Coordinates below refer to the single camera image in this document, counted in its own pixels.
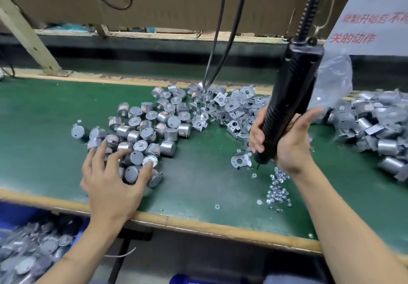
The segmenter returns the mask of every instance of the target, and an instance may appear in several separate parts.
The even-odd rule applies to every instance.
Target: floor
[[[117,239],[107,254],[117,255],[121,243],[122,239]],[[306,274],[315,271],[312,256],[170,230],[153,229],[152,240],[132,240],[129,250],[135,246],[136,250],[123,262],[117,284],[167,284],[177,273],[220,284],[238,284],[245,277],[252,284],[258,284],[263,282],[267,258],[270,265],[281,265],[283,269],[288,265],[302,265]],[[114,262],[115,258],[105,257],[92,280],[107,282]]]

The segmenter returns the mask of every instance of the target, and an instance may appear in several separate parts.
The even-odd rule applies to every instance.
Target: black electric screwdriver
[[[315,38],[307,39],[320,0],[308,0],[293,42],[288,44],[273,87],[262,131],[265,134],[262,153],[255,153],[258,164],[275,158],[278,141],[296,113],[306,112],[312,96],[317,69],[323,58],[323,46]]]

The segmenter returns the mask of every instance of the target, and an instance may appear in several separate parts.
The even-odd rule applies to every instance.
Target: workbench
[[[89,214],[88,198],[79,187],[86,145],[71,137],[72,125],[81,120],[85,127],[107,129],[108,117],[116,115],[119,103],[140,106],[153,101],[152,86],[167,82],[33,78],[40,76],[0,83],[0,200]],[[310,134],[314,160],[334,188],[408,265],[408,188],[377,168],[376,155],[333,142],[333,128],[313,125]],[[192,131],[189,139],[179,139],[174,157],[160,159],[163,180],[142,200],[133,220],[320,253],[312,221],[293,182],[285,182],[292,207],[282,204],[282,212],[270,210],[265,201],[273,164],[256,170],[252,161],[252,168],[234,169],[231,157],[238,148],[240,142],[215,122],[202,132]]]

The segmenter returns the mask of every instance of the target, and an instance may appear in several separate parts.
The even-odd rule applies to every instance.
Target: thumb
[[[152,178],[152,169],[153,162],[151,161],[145,163],[144,166],[141,168],[137,181],[135,185],[132,186],[132,190],[137,192],[137,194],[141,195],[143,194],[147,182],[149,182],[150,179]]]
[[[321,115],[323,111],[323,107],[314,107],[312,109],[309,109],[297,118],[297,120],[293,124],[293,130],[297,132],[307,132],[311,122],[313,122],[315,118]]]

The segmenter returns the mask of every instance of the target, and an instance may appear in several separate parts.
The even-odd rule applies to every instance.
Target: plastic bag
[[[308,108],[322,106],[327,110],[332,107],[336,101],[351,93],[352,78],[350,56],[325,51]]]

